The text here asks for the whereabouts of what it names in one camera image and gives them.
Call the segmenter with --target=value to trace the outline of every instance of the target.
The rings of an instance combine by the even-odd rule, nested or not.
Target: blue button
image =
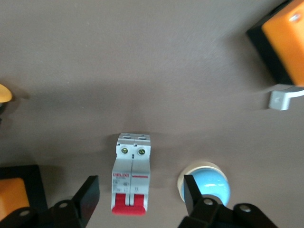
[[[202,195],[213,195],[218,197],[223,205],[227,205],[230,198],[230,187],[226,178],[218,171],[210,168],[195,170],[190,173]],[[181,188],[184,197],[184,185]]]

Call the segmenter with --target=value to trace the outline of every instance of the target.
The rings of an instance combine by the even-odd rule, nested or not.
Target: screw
[[[289,19],[289,21],[297,22],[300,18],[301,18],[301,14],[296,13]]]
[[[28,215],[29,214],[29,210],[24,210],[23,212],[21,212],[20,214],[19,214],[19,216],[26,216],[26,215]]]
[[[207,204],[207,205],[212,205],[213,204],[212,200],[210,200],[210,199],[204,199],[204,203]]]
[[[122,153],[128,153],[128,149],[127,148],[122,148]]]
[[[243,212],[251,212],[251,209],[247,206],[247,205],[241,205],[239,206],[239,208],[243,211]]]
[[[67,203],[62,203],[59,205],[60,208],[65,208],[67,206]]]
[[[144,151],[144,149],[140,149],[140,150],[138,151],[138,153],[139,153],[140,155],[143,155],[144,153],[146,153],[146,151]]]

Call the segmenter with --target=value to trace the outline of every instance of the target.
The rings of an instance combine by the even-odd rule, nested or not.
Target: orange block
[[[262,26],[296,86],[304,86],[304,0],[294,0]]]
[[[29,207],[23,179],[0,180],[0,220],[23,207]]]

